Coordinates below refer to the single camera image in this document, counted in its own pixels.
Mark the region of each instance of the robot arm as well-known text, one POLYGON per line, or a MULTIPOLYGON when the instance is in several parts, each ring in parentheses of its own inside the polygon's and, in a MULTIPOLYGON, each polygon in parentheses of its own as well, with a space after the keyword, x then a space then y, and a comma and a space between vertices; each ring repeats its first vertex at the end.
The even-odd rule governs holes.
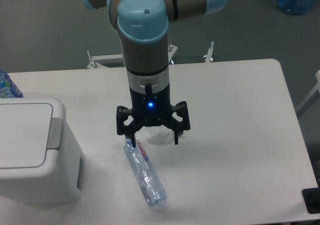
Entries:
MULTIPOLYGON (((101 0, 88 0, 99 8, 101 0)), ((221 9, 226 0, 106 0, 109 19, 121 39, 127 69, 132 109, 118 106, 118 135, 126 135, 135 146, 135 133, 143 126, 165 125, 178 136, 190 129, 187 103, 170 102, 168 64, 169 22, 221 9), (173 117, 176 113, 182 118, 173 117), (129 125, 124 122, 132 116, 129 125)))

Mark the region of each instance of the black object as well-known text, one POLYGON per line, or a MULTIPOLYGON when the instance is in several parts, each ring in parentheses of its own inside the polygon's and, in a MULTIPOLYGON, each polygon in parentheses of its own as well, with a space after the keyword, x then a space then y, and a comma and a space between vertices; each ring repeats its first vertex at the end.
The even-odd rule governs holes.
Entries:
POLYGON ((118 135, 130 137, 132 146, 136 147, 135 133, 142 127, 156 127, 164 125, 174 131, 174 143, 178 144, 178 136, 184 130, 190 130, 189 112, 187 102, 182 101, 172 106, 170 103, 170 85, 157 93, 150 93, 150 88, 145 86, 146 94, 130 89, 132 109, 124 106, 116 108, 116 130, 118 135), (182 118, 178 121, 173 113, 182 118), (133 120, 129 125, 125 121, 131 116, 133 120))
POLYGON ((303 189, 302 195, 308 213, 320 214, 320 188, 303 189))

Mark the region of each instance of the gray floor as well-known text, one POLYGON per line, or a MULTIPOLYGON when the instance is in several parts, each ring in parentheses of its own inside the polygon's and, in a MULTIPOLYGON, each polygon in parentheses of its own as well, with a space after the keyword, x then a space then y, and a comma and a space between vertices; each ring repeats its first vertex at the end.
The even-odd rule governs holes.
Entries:
MULTIPOLYGON (((120 54, 105 8, 81 0, 0 0, 0 67, 8 72, 84 69, 91 55, 120 54)), ((176 62, 201 62, 214 41, 217 61, 277 59, 296 107, 320 70, 320 0, 302 16, 282 13, 276 0, 228 0, 206 17, 170 25, 176 62)), ((306 143, 320 145, 320 101, 300 119, 306 143)))

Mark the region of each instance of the white table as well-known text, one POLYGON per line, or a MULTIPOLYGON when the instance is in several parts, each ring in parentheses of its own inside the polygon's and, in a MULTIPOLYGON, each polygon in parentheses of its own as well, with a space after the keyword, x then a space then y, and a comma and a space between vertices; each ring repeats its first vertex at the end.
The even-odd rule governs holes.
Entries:
POLYGON ((130 107, 124 68, 10 74, 26 97, 58 98, 86 155, 82 197, 32 206, 0 197, 1 225, 249 225, 320 218, 302 189, 317 186, 276 60, 171 65, 171 101, 188 103, 191 130, 179 145, 138 133, 165 188, 151 211, 116 133, 116 107, 130 107))

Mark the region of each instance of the metal bracket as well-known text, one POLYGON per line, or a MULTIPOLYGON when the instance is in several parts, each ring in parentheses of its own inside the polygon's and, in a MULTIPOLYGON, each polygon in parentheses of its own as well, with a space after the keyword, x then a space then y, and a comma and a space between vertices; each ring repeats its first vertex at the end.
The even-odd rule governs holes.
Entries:
POLYGON ((317 84, 311 89, 311 91, 305 96, 305 98, 297 106, 295 114, 299 119, 315 101, 320 98, 320 70, 315 74, 317 84))

